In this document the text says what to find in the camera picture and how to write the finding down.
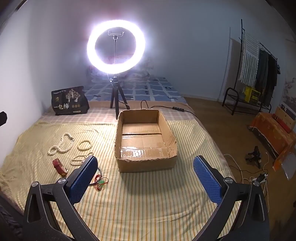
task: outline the metal screw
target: metal screw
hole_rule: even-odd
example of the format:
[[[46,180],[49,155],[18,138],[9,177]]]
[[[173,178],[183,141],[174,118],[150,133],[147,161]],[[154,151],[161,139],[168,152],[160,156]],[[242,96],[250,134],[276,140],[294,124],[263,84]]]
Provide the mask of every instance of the metal screw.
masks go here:
[[[225,178],[225,182],[233,183],[233,179],[231,177],[227,177],[227,178]]]
[[[59,184],[63,184],[63,183],[65,183],[65,181],[66,181],[66,179],[64,179],[64,178],[60,178],[57,182],[58,182]]]
[[[256,186],[256,187],[259,187],[260,186],[260,183],[258,181],[254,181],[253,184]]]
[[[33,182],[33,183],[31,184],[32,187],[35,187],[35,186],[37,186],[37,185],[38,185],[38,182]]]

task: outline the ring light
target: ring light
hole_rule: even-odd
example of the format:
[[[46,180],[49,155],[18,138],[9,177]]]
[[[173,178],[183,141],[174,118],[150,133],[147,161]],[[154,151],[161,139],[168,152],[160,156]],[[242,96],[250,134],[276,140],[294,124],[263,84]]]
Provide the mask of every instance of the ring light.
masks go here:
[[[104,33],[106,30],[115,27],[122,27],[129,30],[136,39],[136,50],[133,56],[124,63],[121,64],[106,64],[104,63],[97,55],[95,46],[98,37]],[[92,31],[89,41],[87,44],[87,55],[89,57],[90,62],[97,69],[102,72],[106,72],[109,74],[118,74],[121,72],[125,72],[132,67],[134,67],[142,58],[145,49],[145,38],[142,31],[139,27],[129,21],[125,20],[111,20],[107,22],[103,22],[95,27]]]

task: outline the blue gripper pad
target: blue gripper pad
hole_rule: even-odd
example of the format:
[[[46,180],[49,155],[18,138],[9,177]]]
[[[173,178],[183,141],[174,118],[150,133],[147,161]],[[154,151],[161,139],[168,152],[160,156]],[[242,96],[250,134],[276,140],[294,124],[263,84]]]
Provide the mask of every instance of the blue gripper pad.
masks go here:
[[[210,200],[219,205],[222,202],[221,186],[199,156],[194,158],[193,169]]]
[[[92,178],[94,177],[98,169],[98,161],[94,156],[90,159],[87,158],[85,162],[86,161],[88,161],[86,165],[83,165],[79,169],[74,170],[80,172],[69,188],[68,198],[71,204],[79,203],[81,201],[87,187],[89,186]]]

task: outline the blue patterned bedsheet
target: blue patterned bedsheet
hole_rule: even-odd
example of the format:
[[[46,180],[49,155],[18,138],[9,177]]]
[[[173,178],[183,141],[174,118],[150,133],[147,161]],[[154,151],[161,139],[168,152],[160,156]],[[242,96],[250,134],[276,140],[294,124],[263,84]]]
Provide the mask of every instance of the blue patterned bedsheet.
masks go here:
[[[100,80],[84,88],[89,101],[111,100],[112,85],[108,80]],[[123,81],[120,83],[126,100],[169,101],[186,103],[166,78],[150,77],[143,81]]]

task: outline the tripod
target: tripod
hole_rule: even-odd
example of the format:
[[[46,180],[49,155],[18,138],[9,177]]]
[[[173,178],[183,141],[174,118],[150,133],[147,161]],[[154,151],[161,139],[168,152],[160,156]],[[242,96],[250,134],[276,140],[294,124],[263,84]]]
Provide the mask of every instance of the tripod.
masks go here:
[[[114,77],[112,80],[110,80],[110,82],[113,87],[112,94],[111,94],[110,109],[113,108],[113,102],[115,101],[115,114],[116,114],[116,119],[118,119],[118,115],[119,115],[118,91],[120,92],[120,95],[122,97],[124,104],[126,105],[126,108],[129,110],[130,107],[129,107],[128,103],[126,102],[126,98],[124,96],[124,93],[123,93],[123,90],[122,90],[120,84],[118,83],[117,77]]]
[[[258,146],[255,146],[254,151],[248,153],[248,155],[249,155],[249,156],[250,156],[250,155],[253,155],[253,157],[251,157],[251,158],[246,158],[246,161],[250,161],[250,162],[254,161],[254,162],[257,164],[257,167],[258,167],[259,169],[261,169],[261,165],[260,165],[261,157],[260,157],[260,151],[259,151]]]
[[[108,31],[108,35],[113,36],[114,39],[114,64],[116,64],[116,42],[119,36],[123,36],[124,32],[121,32],[121,34],[113,34],[111,31]],[[122,97],[122,100],[124,104],[126,105],[126,108],[129,110],[130,107],[128,103],[126,102],[126,98],[124,96],[123,90],[118,83],[117,77],[113,77],[113,79],[110,80],[112,84],[112,95],[111,95],[111,102],[110,102],[110,109],[113,108],[113,102],[115,101],[115,114],[116,114],[116,119],[118,119],[119,115],[119,99],[118,99],[118,91],[120,92],[120,95]]]

